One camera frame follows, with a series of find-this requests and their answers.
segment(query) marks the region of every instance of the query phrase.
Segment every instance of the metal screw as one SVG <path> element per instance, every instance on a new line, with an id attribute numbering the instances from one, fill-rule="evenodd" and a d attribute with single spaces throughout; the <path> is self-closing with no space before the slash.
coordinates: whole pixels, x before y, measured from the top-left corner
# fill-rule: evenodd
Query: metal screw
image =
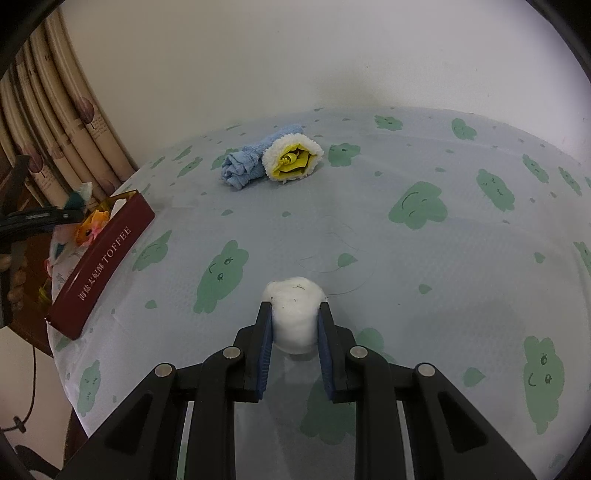
<path id="1" fill-rule="evenodd" d="M 156 377 L 167 377 L 173 372 L 173 367 L 169 364 L 160 364 L 156 368 L 154 368 L 154 373 Z"/>
<path id="2" fill-rule="evenodd" d="M 431 364 L 420 364 L 418 366 L 418 372 L 424 377 L 432 377 L 435 375 L 435 367 Z"/>
<path id="3" fill-rule="evenodd" d="M 232 358 L 236 358 L 240 355 L 240 349 L 237 346 L 228 346 L 223 350 L 223 356 L 225 356 L 228 360 Z"/>
<path id="4" fill-rule="evenodd" d="M 368 351 L 365 347 L 356 345 L 354 347 L 351 347 L 351 350 L 349 350 L 349 353 L 354 356 L 355 358 L 365 358 L 366 356 L 368 356 Z"/>

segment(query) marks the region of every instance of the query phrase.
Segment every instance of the blue gripper pad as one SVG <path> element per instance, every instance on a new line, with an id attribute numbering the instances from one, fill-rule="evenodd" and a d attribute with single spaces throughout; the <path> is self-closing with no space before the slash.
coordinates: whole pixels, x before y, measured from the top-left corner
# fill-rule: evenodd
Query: blue gripper pad
<path id="1" fill-rule="evenodd" d="M 261 351 L 258 358 L 258 370 L 256 376 L 256 394 L 259 400 L 267 389 L 269 377 L 269 363 L 271 362 L 271 349 L 273 347 L 273 309 L 269 309 L 269 316 L 265 322 L 265 330 L 262 334 Z"/>
<path id="2" fill-rule="evenodd" d="M 320 309 L 318 310 L 318 356 L 320 358 L 320 370 L 322 371 L 322 381 L 324 391 L 329 400 L 335 396 L 335 382 L 333 379 L 332 358 L 330 356 L 329 341 L 324 331 L 324 322 Z"/>

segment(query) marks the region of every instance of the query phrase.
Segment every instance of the bed sheet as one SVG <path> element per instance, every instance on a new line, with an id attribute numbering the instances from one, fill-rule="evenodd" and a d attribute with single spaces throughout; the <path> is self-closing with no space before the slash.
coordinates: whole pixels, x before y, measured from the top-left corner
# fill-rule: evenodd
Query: bed sheet
<path id="1" fill-rule="evenodd" d="M 310 177 L 220 180 L 227 152 L 295 122 L 325 151 Z M 591 421 L 590 177 L 526 132 L 452 111 L 319 108 L 181 142 L 120 189 L 156 219 L 81 338 L 49 327 L 66 394 L 92 434 L 154 366 L 230 345 L 267 282 L 300 275 L 359 343 L 436 365 L 554 478 Z M 238 478 L 353 478 L 354 445 L 354 408 L 325 399 L 317 356 L 274 349 L 264 400 L 236 406 Z"/>

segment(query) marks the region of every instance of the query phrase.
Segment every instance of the beige curtain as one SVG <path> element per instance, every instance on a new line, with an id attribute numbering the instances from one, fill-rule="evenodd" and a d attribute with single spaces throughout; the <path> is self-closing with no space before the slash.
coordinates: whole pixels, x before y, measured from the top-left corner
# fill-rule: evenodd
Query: beige curtain
<path id="1" fill-rule="evenodd" d="M 63 206 L 92 182 L 91 206 L 135 172 L 109 129 L 54 11 L 0 80 L 0 184 L 17 153 L 31 156 L 25 182 L 41 204 Z"/>

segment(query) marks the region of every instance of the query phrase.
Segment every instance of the white fluffy fabric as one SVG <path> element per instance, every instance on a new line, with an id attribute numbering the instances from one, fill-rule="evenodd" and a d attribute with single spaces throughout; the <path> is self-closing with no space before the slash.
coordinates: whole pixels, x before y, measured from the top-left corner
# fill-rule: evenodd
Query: white fluffy fabric
<path id="1" fill-rule="evenodd" d="M 318 343 L 318 308 L 326 295 L 304 277 L 271 282 L 262 301 L 273 305 L 273 342 L 285 353 L 311 352 Z"/>
<path id="2" fill-rule="evenodd" d="M 308 161 L 308 166 L 305 170 L 300 173 L 299 175 L 294 175 L 293 177 L 289 177 L 288 179 L 275 179 L 271 175 L 275 167 L 277 166 L 277 160 L 279 156 L 283 153 L 286 147 L 289 145 L 297 145 L 300 144 L 304 147 L 311 155 L 314 157 Z M 273 142 L 269 148 L 265 150 L 262 156 L 262 164 L 265 167 L 265 171 L 267 172 L 267 176 L 271 180 L 275 181 L 282 181 L 283 183 L 287 182 L 287 180 L 298 180 L 303 179 L 310 175 L 314 171 L 314 168 L 318 164 L 319 160 L 324 155 L 324 151 L 322 147 L 318 145 L 314 140 L 309 139 L 307 136 L 303 134 L 287 134 L 281 138 L 278 138 Z"/>

